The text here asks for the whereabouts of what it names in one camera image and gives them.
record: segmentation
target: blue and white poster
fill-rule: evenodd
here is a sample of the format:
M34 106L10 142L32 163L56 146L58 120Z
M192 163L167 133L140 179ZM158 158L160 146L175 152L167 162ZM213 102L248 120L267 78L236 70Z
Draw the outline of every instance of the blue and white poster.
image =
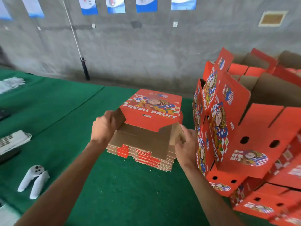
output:
M7 11L4 3L2 0L0 0L0 19L2 20L13 20Z
M136 10L138 13L156 12L158 0L136 0Z
M197 0L171 0L171 10L195 10Z
M44 13L41 9L38 0L22 0L23 4L28 12L29 17L41 17L44 18Z
M83 15L97 15L97 7L95 0L79 0Z
M109 14L126 13L124 0L106 0Z

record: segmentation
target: white paper stack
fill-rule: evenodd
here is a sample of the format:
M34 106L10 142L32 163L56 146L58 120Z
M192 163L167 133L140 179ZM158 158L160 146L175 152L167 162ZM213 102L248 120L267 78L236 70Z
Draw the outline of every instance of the white paper stack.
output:
M19 130L15 133L12 133L6 137L0 139L0 155L17 148L28 141L30 141L32 135L29 133L24 133L22 130Z
M24 84L25 80L23 78L13 77L4 79L3 81L0 81L0 94Z

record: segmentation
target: gray wall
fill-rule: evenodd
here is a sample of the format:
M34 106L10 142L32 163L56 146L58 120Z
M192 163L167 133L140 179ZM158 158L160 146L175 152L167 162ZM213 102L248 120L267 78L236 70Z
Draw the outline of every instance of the gray wall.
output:
M62 0L39 0L44 19L29 18L21 0L3 1L14 21L0 20L0 46L15 68L84 79ZM170 11L171 0L158 0L158 12L139 14L135 0L125 0L126 14L114 15L105 0L96 0L94 16L83 16L78 0L65 2L92 79L193 92L205 62L216 59L221 47L301 53L301 0L198 0L195 11ZM267 10L288 10L280 27L258 27ZM133 29L132 21L142 27Z

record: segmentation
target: box lid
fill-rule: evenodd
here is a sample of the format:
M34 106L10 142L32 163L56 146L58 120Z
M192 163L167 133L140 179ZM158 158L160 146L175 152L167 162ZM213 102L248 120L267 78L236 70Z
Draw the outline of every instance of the box lid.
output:
M120 109L126 124L158 132L180 122L181 103L181 96L140 89Z

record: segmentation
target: person's left hand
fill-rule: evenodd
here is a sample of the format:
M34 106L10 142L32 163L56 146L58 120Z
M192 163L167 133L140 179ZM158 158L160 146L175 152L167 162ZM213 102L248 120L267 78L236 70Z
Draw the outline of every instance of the person's left hand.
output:
M116 130L116 121L113 111L106 111L102 117L97 117L93 122L91 141L108 145Z

